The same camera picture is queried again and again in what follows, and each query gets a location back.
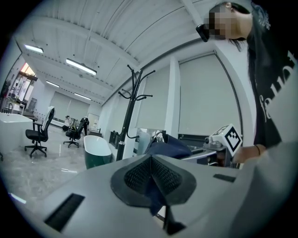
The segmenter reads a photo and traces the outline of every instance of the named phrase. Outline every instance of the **shiny floor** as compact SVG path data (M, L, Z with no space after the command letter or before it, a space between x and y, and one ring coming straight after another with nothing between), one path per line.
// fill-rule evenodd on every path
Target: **shiny floor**
M35 151L30 158L32 149L24 151L23 147L19 147L4 154L4 161L0 162L1 178L7 191L26 201L24 206L33 213L44 197L86 170L83 135L77 141L79 148L76 145L68 148L68 144L63 144L69 138L59 127L50 126L48 136L48 141L41 143L47 147L46 158L40 151Z

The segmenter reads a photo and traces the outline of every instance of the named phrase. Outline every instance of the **freestanding bathtub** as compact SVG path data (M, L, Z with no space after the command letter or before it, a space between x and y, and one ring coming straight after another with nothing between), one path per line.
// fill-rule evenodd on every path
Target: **freestanding bathtub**
M0 152L8 153L19 146L30 144L25 130L33 129L32 120L18 114L0 112Z
M85 136L84 146L85 164L87 169L111 163L112 152L104 138L98 136Z

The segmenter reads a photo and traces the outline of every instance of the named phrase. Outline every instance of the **office chair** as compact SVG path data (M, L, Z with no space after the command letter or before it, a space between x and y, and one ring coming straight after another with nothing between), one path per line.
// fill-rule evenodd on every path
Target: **office chair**
M79 148L79 143L75 142L75 140L81 138L81 133L85 123L86 122L84 120L81 121L78 128L76 128L75 126L71 126L70 129L65 133L65 135L69 137L70 141L64 141L63 144L69 143L68 147L70 147L71 144L74 144Z
M47 153L45 153L42 150L42 149L45 149L45 151L47 151L47 148L44 146L41 146L41 142L46 142L48 140L47 129L51 123L51 120L54 117L54 113L55 113L55 108L53 106L49 106L47 116L45 117L43 123L38 124L36 122L33 122L33 130L26 130L26 137L28 139L31 139L32 143L35 142L35 145L25 146L25 151L27 151L27 148L33 148L33 150L30 153L30 158L32 158L32 154L36 150L43 152L45 154L45 157L47 156Z

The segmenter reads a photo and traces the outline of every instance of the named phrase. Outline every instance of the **roller blind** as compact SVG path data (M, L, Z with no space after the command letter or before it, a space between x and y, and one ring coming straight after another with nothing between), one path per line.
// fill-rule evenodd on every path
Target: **roller blind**
M180 134L207 136L229 123L240 132L236 98L215 55L181 64L180 76Z
M141 101L137 128L164 130L169 94L169 66L146 79L144 94L153 95Z
M117 106L114 108L112 112L112 118L109 123L109 130L121 133L127 107L129 105L129 99L125 99L118 95L116 95L116 97L120 97L120 98Z
M60 120L65 120L65 117L67 116L68 113L68 105L70 103L71 98L55 92L54 96L51 101L51 106L55 107L55 117L60 119Z
M68 115L70 118L75 118L80 121L83 117L86 117L88 108L88 103L72 98L68 108Z

